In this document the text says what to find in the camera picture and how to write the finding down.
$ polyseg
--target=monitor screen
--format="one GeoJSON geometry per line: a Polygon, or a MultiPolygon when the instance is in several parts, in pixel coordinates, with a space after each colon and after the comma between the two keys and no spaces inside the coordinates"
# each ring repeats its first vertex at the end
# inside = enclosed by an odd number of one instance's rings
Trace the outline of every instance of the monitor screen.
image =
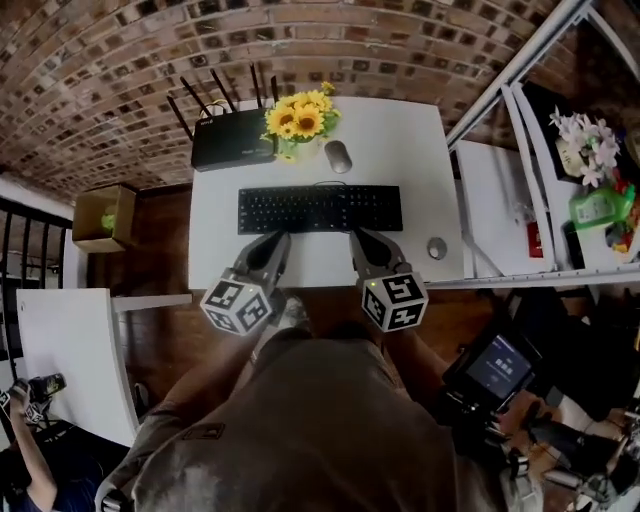
{"type": "Polygon", "coordinates": [[[469,366],[467,374],[498,398],[504,399],[530,369],[529,361],[498,335],[469,366]]]}

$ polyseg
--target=yellow flower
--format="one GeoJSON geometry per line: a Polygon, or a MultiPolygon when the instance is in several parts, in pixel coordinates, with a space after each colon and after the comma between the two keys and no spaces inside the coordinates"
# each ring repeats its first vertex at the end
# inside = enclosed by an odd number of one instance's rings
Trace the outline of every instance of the yellow flower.
{"type": "Polygon", "coordinates": [[[336,88],[331,82],[322,82],[322,91],[327,95],[333,94],[334,92],[336,92],[336,88]]]}
{"type": "Polygon", "coordinates": [[[288,164],[295,164],[296,163],[296,159],[293,155],[286,155],[284,153],[278,153],[276,155],[278,157],[279,160],[282,160],[283,162],[287,162],[288,164]]]}
{"type": "Polygon", "coordinates": [[[293,97],[295,98],[295,106],[304,107],[307,103],[309,103],[309,95],[306,92],[299,92],[297,94],[294,94],[293,97]]]}
{"type": "Polygon", "coordinates": [[[276,107],[267,113],[267,130],[273,135],[280,135],[280,129],[294,120],[295,111],[291,107],[276,107]]]}
{"type": "Polygon", "coordinates": [[[327,112],[328,110],[331,110],[331,100],[323,92],[309,91],[307,93],[307,96],[309,97],[309,102],[318,107],[321,112],[327,112]]]}
{"type": "Polygon", "coordinates": [[[323,130],[324,116],[313,104],[296,107],[296,123],[298,135],[313,137],[323,130]]]}
{"type": "Polygon", "coordinates": [[[283,139],[290,139],[297,134],[298,125],[293,121],[281,126],[280,130],[278,131],[278,136],[282,137],[283,139]]]}

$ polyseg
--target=hand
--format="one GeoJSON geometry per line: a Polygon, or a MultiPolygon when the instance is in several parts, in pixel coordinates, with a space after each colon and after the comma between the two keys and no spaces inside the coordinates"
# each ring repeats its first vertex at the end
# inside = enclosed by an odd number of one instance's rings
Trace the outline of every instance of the hand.
{"type": "Polygon", "coordinates": [[[10,414],[24,417],[29,405],[29,383],[24,379],[18,379],[8,393],[10,414]]]}

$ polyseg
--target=brick ceiling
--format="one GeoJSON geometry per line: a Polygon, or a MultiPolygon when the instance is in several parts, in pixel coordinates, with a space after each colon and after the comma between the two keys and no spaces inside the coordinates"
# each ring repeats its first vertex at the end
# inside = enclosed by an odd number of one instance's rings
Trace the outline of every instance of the brick ceiling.
{"type": "Polygon", "coordinates": [[[449,129],[557,2],[4,3],[0,163],[13,179],[71,201],[118,181],[190,181],[188,140],[166,95],[195,122],[178,77],[217,98],[212,66],[242,99],[255,97],[254,61],[283,93],[331,80],[343,95],[436,104],[449,129]]]}

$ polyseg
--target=brick wall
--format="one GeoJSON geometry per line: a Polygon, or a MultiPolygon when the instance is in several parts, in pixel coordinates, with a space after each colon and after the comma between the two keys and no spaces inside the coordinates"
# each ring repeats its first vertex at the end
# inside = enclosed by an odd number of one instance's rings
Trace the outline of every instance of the brick wall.
{"type": "Polygon", "coordinates": [[[188,182],[166,95],[193,123],[178,77],[216,98],[215,66],[247,99],[250,61],[283,93],[331,80],[339,94],[436,104],[448,129],[556,3],[0,1],[0,163],[67,201],[117,181],[188,182]]]}
{"type": "MultiPolygon", "coordinates": [[[[624,0],[607,0],[600,6],[608,23],[640,62],[638,15],[624,0]]],[[[576,112],[605,118],[609,126],[640,129],[640,84],[609,42],[587,21],[569,29],[551,46],[526,80],[562,94],[576,112]]],[[[516,149],[504,102],[466,138],[516,149]]]]}

